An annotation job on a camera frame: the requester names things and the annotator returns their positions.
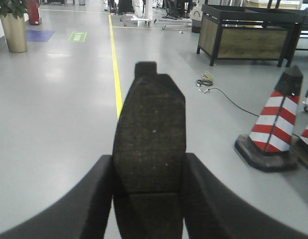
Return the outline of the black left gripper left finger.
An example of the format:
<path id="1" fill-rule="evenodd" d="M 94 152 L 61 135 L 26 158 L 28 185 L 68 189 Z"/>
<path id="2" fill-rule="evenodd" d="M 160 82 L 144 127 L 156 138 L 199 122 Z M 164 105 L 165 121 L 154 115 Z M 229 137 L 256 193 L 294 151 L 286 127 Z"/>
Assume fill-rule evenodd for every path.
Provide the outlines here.
<path id="1" fill-rule="evenodd" d="M 112 201 L 112 157 L 103 155 L 60 200 L 0 239 L 102 239 Z"/>

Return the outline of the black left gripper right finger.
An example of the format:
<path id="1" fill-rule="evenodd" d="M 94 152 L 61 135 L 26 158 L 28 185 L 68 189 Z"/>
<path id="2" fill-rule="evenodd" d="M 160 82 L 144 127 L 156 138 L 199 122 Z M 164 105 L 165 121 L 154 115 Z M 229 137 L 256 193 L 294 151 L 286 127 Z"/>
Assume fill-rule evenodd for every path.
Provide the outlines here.
<path id="1" fill-rule="evenodd" d="M 191 239 L 307 239 L 225 186 L 194 153 L 183 159 L 182 212 Z"/>

